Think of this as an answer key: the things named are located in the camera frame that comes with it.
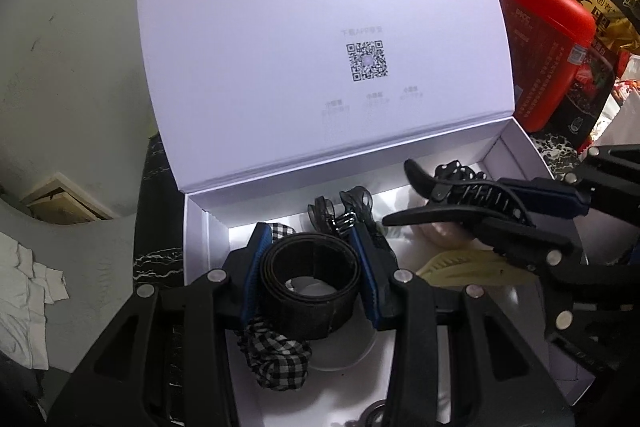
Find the lavender gift box with lid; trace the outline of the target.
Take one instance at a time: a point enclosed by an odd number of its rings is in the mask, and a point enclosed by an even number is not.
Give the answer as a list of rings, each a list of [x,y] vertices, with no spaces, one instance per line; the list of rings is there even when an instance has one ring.
[[[138,0],[138,14],[188,280],[318,194],[362,184],[398,202],[408,158],[546,173],[512,117],[498,0]]]

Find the black polka dot scrunchie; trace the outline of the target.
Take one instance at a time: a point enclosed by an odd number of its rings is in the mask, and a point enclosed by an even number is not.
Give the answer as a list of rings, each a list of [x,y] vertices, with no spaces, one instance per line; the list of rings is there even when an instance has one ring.
[[[475,171],[469,166],[462,165],[458,160],[449,161],[446,165],[439,165],[435,169],[434,178],[445,181],[483,181],[487,179],[483,171]]]

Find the white cloth on chair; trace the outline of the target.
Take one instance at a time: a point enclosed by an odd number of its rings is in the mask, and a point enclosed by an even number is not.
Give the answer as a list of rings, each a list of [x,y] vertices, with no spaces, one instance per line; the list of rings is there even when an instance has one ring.
[[[26,369],[49,368],[46,310],[70,298],[64,274],[35,262],[34,253],[1,234],[1,353]]]

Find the grey cushioned chair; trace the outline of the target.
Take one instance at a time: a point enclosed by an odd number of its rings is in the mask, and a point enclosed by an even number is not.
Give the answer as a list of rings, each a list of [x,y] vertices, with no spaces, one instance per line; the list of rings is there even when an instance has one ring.
[[[50,225],[2,202],[2,355],[73,372],[132,294],[135,224]]]

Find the red canister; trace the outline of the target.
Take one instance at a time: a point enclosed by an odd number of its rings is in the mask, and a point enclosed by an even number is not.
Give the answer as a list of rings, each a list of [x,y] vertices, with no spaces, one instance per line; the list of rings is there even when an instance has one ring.
[[[501,0],[515,93],[514,117],[535,133],[563,101],[596,33],[575,0]]]

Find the framed picture on floor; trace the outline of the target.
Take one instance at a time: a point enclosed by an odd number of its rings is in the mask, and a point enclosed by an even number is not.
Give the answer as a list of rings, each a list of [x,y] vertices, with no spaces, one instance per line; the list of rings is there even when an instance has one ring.
[[[32,217],[51,225],[82,225],[120,218],[117,212],[59,172],[33,188],[21,203]]]

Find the black band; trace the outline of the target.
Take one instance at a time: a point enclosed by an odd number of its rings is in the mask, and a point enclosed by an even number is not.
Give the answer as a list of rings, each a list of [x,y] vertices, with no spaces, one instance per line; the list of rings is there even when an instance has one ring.
[[[298,233],[271,246],[260,262],[260,317],[275,332],[319,340],[351,317],[359,291],[360,262],[341,239]]]

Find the black hair claw clip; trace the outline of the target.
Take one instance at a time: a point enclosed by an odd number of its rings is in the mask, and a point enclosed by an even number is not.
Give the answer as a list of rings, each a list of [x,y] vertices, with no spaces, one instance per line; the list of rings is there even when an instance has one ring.
[[[416,194],[426,200],[421,207],[385,216],[382,225],[404,227],[435,222],[458,225],[496,219],[517,225],[533,225],[521,199],[509,188],[487,179],[451,180],[428,174],[415,160],[404,162],[404,173]]]

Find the pink round compact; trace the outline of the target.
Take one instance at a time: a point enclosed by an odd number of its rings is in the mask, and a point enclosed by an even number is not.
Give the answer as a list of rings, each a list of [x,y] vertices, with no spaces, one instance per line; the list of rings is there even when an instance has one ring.
[[[460,225],[452,222],[433,222],[416,225],[432,244],[445,249],[461,249],[471,245],[475,239]]]

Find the black white gingham scrunchie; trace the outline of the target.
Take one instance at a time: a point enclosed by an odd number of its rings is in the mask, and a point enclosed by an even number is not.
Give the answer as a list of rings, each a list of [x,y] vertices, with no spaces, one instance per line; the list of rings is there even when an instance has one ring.
[[[267,223],[272,228],[272,245],[295,234],[295,230],[281,223]],[[260,283],[254,290],[254,313],[250,321],[242,322],[236,332],[246,365],[257,384],[273,391],[298,390],[308,376],[312,350],[309,341],[300,341],[275,332],[260,317],[256,298]]]

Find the cream hair claw clip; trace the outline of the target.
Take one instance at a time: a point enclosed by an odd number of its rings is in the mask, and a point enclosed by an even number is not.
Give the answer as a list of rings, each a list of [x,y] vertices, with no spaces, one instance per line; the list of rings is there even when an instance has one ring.
[[[454,288],[468,285],[518,286],[535,283],[534,273],[510,265],[493,251],[443,251],[416,275],[433,287]]]

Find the black bow with pearl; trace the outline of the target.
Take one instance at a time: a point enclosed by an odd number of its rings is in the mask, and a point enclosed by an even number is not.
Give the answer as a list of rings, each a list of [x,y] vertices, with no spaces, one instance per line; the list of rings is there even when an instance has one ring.
[[[318,196],[307,206],[307,215],[312,227],[319,233],[344,236],[355,225],[365,225],[374,230],[373,197],[361,185],[340,192],[340,201]]]

